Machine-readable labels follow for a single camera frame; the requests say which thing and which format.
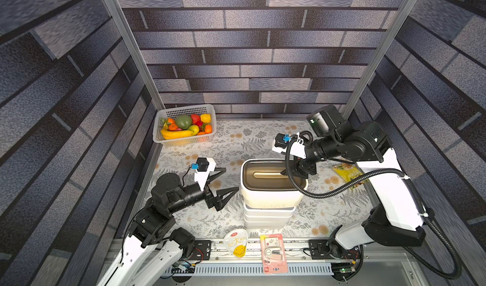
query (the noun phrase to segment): white container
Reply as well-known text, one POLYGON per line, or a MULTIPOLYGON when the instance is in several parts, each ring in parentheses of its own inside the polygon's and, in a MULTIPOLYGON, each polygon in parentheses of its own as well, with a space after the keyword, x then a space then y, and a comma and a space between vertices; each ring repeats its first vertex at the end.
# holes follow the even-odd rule
POLYGON ((275 223, 284 223, 286 224, 290 217, 282 217, 282 216, 247 216, 245 215, 245 220, 248 222, 275 222, 275 223))
POLYGON ((248 207, 248 205, 243 202, 243 211, 245 216, 252 217, 284 217, 290 218, 295 211, 296 207, 280 208, 280 209, 256 209, 248 207))
MULTIPOLYGON (((240 174, 240 192, 245 199, 246 205, 256 209, 274 209, 274 208, 289 208, 296 207, 304 197, 302 193, 297 190, 288 191, 264 191, 264 190, 250 190, 243 183, 243 175, 245 165, 252 161, 252 163, 282 163, 282 159, 249 159, 241 166, 240 174)), ((305 180, 305 187, 309 185, 308 180, 305 180)))
POLYGON ((245 219, 245 228, 246 229, 281 229, 285 225, 287 225, 287 222, 248 222, 245 219))
POLYGON ((214 111, 214 107, 211 104, 203 104, 203 105, 194 105, 194 106, 185 106, 185 107, 176 107, 170 109, 163 109, 160 110, 157 115, 155 116, 154 121, 154 131, 152 133, 153 140, 155 143, 164 143, 165 146, 180 146, 186 144, 194 144, 194 143, 203 143, 209 142, 213 139, 214 135, 216 134, 216 112, 214 111), (206 135, 201 136, 193 136, 193 137, 180 137, 180 138, 171 138, 171 139, 164 139, 160 131, 164 126, 164 122, 161 121, 162 119, 175 119, 178 115, 181 114, 204 114, 208 113, 211 114, 211 127, 212 132, 206 135))

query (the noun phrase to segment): red pepper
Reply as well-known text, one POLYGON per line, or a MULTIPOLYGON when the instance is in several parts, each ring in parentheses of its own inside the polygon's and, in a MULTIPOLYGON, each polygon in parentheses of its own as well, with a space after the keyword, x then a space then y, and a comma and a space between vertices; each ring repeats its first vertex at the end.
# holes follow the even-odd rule
POLYGON ((201 120, 201 117, 197 114, 191 114, 192 124, 197 125, 196 123, 201 120))

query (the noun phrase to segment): yellow package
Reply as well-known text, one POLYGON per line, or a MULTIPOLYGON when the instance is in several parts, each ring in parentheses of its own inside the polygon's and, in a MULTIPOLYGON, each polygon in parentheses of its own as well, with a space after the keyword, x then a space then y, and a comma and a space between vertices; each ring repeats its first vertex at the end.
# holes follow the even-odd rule
MULTIPOLYGON (((354 165, 350 165, 346 163, 333 166, 332 170, 334 170, 334 172, 336 172, 346 183, 362 175, 362 173, 358 170, 358 168, 356 168, 354 165)), ((351 189, 356 188, 357 186, 367 181, 368 180, 365 180, 361 183, 357 183, 356 185, 352 186, 351 189)))

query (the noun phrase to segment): snack bag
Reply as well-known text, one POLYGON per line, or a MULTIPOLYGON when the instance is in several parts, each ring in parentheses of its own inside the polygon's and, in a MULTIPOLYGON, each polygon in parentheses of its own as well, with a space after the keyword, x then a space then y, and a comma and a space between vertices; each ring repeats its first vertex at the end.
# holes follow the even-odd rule
POLYGON ((231 230, 225 235, 224 242, 229 252, 232 252, 237 257, 242 257, 246 253, 248 233, 242 228, 231 230))
POLYGON ((265 274, 289 272, 282 234, 260 235, 260 247, 265 274))
MULTIPOLYGON (((361 171, 358 170, 354 165, 342 163, 332 167, 332 170, 336 172, 346 183, 354 178, 362 175, 361 171)), ((365 180, 361 183, 357 183, 356 185, 352 186, 351 189, 356 188, 357 186, 366 183, 368 180, 365 180)))

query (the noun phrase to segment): mounting plate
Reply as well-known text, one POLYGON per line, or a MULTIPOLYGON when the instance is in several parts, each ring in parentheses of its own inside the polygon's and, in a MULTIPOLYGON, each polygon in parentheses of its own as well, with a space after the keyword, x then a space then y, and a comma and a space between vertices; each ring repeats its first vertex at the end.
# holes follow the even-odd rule
POLYGON ((202 259, 201 253, 197 251, 198 248, 203 253, 203 259, 205 261, 210 259, 211 256, 211 241, 210 240, 196 240, 194 241, 194 249, 189 256, 191 261, 200 261, 202 259))
MULTIPOLYGON (((313 239, 309 240, 309 253, 313 260, 333 260, 329 253, 329 247, 326 246, 327 239, 313 239)), ((355 248, 348 250, 346 257, 343 259, 357 260, 360 251, 355 248)))

